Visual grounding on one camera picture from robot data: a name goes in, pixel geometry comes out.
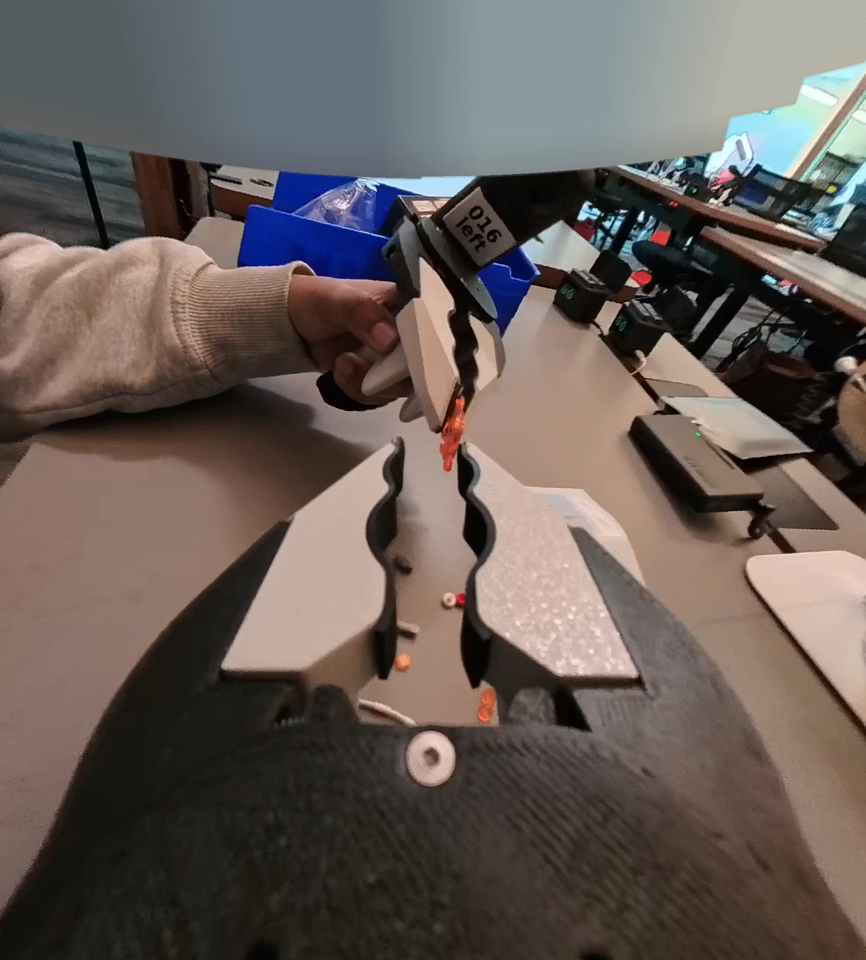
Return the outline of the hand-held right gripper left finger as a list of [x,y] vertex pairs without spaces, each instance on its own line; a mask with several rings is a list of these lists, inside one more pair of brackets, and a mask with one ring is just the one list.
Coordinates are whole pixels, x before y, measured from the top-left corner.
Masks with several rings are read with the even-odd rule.
[[387,680],[398,654],[397,572],[389,549],[405,444],[394,438],[297,510],[222,662],[223,678],[274,681],[354,700]]

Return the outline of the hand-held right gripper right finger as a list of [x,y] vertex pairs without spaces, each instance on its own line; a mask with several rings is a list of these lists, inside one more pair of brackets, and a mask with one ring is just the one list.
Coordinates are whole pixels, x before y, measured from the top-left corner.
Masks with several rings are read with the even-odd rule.
[[462,662],[475,690],[496,692],[492,724],[522,711],[585,727],[585,696],[640,695],[641,669],[595,563],[609,560],[640,582],[473,443],[462,446],[457,471],[474,554]]

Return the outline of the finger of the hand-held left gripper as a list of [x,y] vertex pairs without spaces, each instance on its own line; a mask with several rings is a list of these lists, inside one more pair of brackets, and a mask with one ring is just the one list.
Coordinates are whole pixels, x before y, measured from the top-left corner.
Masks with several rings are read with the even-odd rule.
[[420,413],[431,431],[441,431],[460,384],[451,329],[456,304],[426,259],[418,262],[418,279],[418,295],[403,306],[396,322]]
[[493,319],[483,321],[466,311],[452,311],[448,319],[448,359],[455,374],[453,396],[476,396],[506,366],[501,330]]

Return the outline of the large orange lego flame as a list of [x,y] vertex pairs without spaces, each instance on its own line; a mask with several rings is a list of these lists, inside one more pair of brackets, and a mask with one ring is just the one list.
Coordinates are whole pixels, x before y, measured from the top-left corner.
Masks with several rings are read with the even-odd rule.
[[465,401],[460,395],[452,403],[440,432],[439,454],[442,468],[450,473],[458,456],[465,431]]

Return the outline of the lego instruction booklet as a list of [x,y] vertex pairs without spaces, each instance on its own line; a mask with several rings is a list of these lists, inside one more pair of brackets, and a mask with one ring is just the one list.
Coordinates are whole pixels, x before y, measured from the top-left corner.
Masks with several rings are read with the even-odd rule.
[[585,490],[577,487],[530,486],[568,526],[586,531],[643,585],[646,583],[631,540],[618,520]]

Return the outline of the person's left forearm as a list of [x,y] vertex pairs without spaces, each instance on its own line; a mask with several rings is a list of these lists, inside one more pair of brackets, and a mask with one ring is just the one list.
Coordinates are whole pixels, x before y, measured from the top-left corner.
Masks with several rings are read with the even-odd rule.
[[295,274],[312,271],[225,270],[170,238],[102,250],[0,237],[0,442],[311,372],[290,318]]

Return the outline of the person's left hand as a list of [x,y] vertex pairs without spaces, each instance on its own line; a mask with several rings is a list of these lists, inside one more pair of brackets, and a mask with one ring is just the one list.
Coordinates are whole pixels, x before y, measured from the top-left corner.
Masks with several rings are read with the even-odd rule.
[[398,345],[395,315],[401,308],[390,282],[332,279],[294,272],[288,294],[290,320],[307,353],[323,374],[353,402],[380,406],[406,397],[403,381],[376,396],[363,394],[371,361],[358,354],[368,348],[389,354]]

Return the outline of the black charger with green lights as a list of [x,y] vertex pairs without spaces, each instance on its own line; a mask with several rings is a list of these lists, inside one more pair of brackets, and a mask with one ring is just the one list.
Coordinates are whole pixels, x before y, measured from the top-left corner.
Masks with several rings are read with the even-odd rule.
[[634,299],[623,304],[606,334],[607,342],[622,356],[649,356],[659,340],[672,330],[655,307]]
[[597,318],[610,301],[613,291],[587,270],[567,273],[555,292],[553,305],[572,323],[597,326]]

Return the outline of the large blue plastic bin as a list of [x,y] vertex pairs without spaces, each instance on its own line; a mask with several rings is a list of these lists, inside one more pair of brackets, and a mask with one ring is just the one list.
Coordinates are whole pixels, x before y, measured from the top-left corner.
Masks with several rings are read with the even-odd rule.
[[[448,197],[402,189],[397,183],[376,182],[378,199],[373,232],[363,232],[295,215],[295,210],[319,194],[354,181],[354,176],[279,172],[271,208],[253,207],[247,213],[240,246],[239,267],[287,266],[302,263],[320,277],[337,280],[395,282],[382,257],[382,248],[402,218],[396,205],[400,194]],[[504,333],[538,277],[534,263],[514,250],[481,274],[497,307],[497,324]]]

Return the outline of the clear plastic bag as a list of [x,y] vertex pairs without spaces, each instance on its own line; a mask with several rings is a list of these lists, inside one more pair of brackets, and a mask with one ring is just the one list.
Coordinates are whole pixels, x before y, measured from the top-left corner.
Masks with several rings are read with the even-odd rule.
[[334,186],[295,210],[295,215],[358,232],[372,233],[378,184],[367,178]]

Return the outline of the long wooden desk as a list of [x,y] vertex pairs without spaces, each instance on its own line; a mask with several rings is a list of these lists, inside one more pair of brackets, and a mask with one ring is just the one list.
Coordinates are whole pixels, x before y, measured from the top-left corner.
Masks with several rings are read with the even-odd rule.
[[703,245],[744,264],[748,272],[789,281],[815,301],[866,327],[866,278],[805,251],[717,227],[704,228],[700,239]]
[[735,205],[724,206],[685,196],[658,177],[643,174],[625,165],[607,167],[606,190],[620,210],[628,212],[616,241],[631,235],[637,216],[648,215],[671,231],[671,242],[682,246],[715,227],[739,236],[775,246],[817,254],[826,242],[786,223],[774,222]]

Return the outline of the black flat case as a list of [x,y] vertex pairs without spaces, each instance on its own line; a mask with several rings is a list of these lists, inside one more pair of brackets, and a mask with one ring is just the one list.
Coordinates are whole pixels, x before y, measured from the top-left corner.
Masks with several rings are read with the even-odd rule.
[[629,437],[670,496],[700,514],[755,512],[762,486],[682,414],[639,415]]

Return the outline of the silver laptop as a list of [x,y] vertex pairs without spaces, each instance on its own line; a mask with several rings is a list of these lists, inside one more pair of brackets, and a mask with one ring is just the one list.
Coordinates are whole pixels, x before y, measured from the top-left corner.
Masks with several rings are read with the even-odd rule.
[[703,435],[741,460],[799,457],[813,450],[787,428],[738,397],[680,396],[660,400],[695,422]]

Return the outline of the white base stand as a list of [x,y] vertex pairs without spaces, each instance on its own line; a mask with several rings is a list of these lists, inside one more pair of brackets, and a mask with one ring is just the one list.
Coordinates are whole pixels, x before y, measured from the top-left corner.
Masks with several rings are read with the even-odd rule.
[[866,560],[841,550],[758,556],[746,576],[866,730]]

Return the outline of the wooden post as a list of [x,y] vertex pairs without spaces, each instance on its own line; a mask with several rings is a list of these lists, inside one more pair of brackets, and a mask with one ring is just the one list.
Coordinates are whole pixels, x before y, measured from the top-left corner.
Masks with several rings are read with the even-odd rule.
[[186,161],[139,151],[129,157],[144,234],[184,240],[194,224]]

